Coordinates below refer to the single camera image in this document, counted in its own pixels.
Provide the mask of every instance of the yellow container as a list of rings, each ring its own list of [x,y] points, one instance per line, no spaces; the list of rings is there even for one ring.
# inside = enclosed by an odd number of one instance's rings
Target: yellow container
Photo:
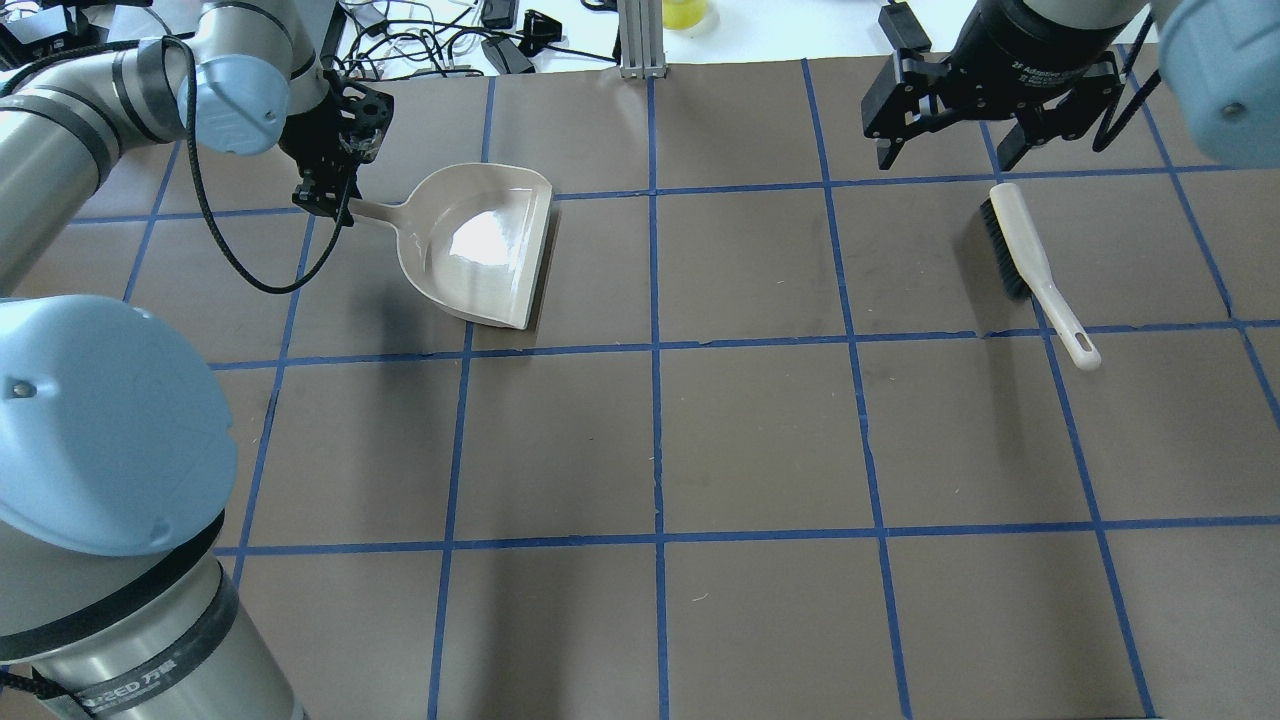
[[[687,29],[707,15],[707,0],[662,0],[662,27]]]

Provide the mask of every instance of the light blue joint cap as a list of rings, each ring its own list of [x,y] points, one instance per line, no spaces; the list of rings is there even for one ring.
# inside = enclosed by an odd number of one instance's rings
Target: light blue joint cap
[[[1160,28],[1160,73],[1207,155],[1280,167],[1280,3],[1183,0]]]
[[[200,354],[146,311],[0,302],[0,521],[91,555],[172,550],[227,506],[230,421]]]
[[[252,55],[223,55],[196,68],[196,140],[236,155],[266,152],[280,140],[289,113],[289,81]],[[187,124],[187,82],[178,109]]]

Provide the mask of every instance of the white dustpan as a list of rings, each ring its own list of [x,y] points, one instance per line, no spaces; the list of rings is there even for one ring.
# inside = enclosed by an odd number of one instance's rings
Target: white dustpan
[[[433,173],[401,205],[352,200],[396,228],[401,269],[447,313],[525,329],[550,218],[552,183],[526,168],[466,163]]]

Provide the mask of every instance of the brush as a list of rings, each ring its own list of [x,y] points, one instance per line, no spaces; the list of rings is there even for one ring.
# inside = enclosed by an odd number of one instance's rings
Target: brush
[[[1034,295],[1075,366],[1096,370],[1102,365],[1102,355],[1053,284],[1048,256],[1044,255],[1044,246],[1036,232],[1023,191],[1007,182],[991,188],[991,199],[982,204],[982,218],[996,250],[1005,293],[1014,300]]]

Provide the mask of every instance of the black bristles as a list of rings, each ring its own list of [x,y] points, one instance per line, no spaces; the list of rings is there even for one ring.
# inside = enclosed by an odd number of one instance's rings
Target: black bristles
[[[996,251],[996,265],[1000,269],[1000,282],[1005,286],[1005,295],[1010,300],[1027,300],[1032,296],[1032,288],[1014,264],[1009,242],[1005,241],[1005,231],[1000,229],[1000,218],[996,217],[996,206],[991,200],[982,204],[982,222],[987,225],[987,236],[991,237],[991,246]]]

